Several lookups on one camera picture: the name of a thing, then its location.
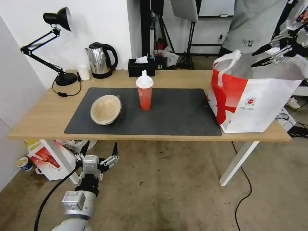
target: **lamp base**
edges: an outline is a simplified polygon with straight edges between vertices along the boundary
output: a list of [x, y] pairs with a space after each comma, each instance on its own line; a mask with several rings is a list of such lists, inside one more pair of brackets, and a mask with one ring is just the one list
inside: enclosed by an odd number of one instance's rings
[[77, 79], [77, 75], [74, 73], [61, 73], [56, 77], [55, 82], [58, 86], [67, 86], [75, 83]]

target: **lamp shade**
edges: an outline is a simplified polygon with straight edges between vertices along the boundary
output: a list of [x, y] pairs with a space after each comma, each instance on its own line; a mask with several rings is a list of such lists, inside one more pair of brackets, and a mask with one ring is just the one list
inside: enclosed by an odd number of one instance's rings
[[71, 31], [71, 13], [68, 7], [64, 7], [58, 11], [58, 13], [44, 13], [43, 19], [48, 24], [60, 25], [64, 29]]

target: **gray mat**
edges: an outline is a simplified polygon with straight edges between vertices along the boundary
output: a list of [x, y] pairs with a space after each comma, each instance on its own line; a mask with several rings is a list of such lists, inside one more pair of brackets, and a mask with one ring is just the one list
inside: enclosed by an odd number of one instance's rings
[[[110, 125], [90, 117], [92, 103], [103, 95], [120, 96], [122, 110]], [[136, 88], [89, 88], [64, 133], [122, 135], [221, 136], [202, 89], [153, 88], [149, 111], [140, 108]]]

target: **white table leg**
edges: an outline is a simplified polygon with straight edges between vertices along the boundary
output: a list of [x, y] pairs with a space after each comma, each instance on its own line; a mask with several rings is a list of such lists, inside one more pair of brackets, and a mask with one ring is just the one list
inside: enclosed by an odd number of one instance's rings
[[226, 184], [233, 177], [233, 175], [236, 173], [239, 167], [244, 163], [244, 161], [247, 159], [247, 157], [254, 150], [254, 148], [257, 146], [258, 143], [259, 141], [244, 143], [244, 146], [237, 153], [237, 155], [234, 157], [233, 161], [231, 162], [225, 173], [220, 178], [219, 181], [221, 186], [226, 186]]
[[[50, 152], [52, 157], [58, 162], [58, 164], [66, 170], [67, 174], [71, 173], [74, 170], [74, 168], [71, 166], [71, 164], [68, 162], [66, 157], [63, 155], [63, 153], [57, 147], [57, 145], [53, 140], [40, 140], [40, 141]], [[77, 173], [73, 173], [70, 176], [70, 179], [74, 184], [78, 184], [79, 178]]]

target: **wooden table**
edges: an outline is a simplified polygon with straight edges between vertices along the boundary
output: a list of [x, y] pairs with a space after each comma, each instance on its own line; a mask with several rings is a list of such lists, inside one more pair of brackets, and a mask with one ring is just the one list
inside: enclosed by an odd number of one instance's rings
[[[154, 88], [202, 88], [207, 93], [212, 71], [156, 71]], [[64, 130], [79, 106], [83, 96], [90, 87], [106, 88], [134, 88], [136, 78], [129, 78], [127, 71], [115, 71], [107, 79], [91, 78], [82, 82], [81, 91], [78, 95], [62, 98], [49, 89], [38, 101], [35, 107], [17, 124], [8, 135], [14, 139], [40, 139], [48, 150], [56, 154], [56, 161], [70, 172], [73, 168], [66, 158], [54, 145], [53, 139], [67, 140], [153, 140], [153, 141], [244, 141], [246, 142], [238, 152], [230, 166], [220, 179], [225, 186], [241, 164], [250, 155], [260, 141], [285, 142], [290, 141], [290, 136], [278, 124], [273, 123], [263, 133], [238, 133], [225, 134], [222, 136], [157, 136], [157, 135], [107, 135], [107, 134], [64, 134]], [[79, 89], [79, 83], [71, 86], [55, 86], [56, 91], [74, 94]], [[71, 180], [78, 182], [78, 176], [72, 175]]]

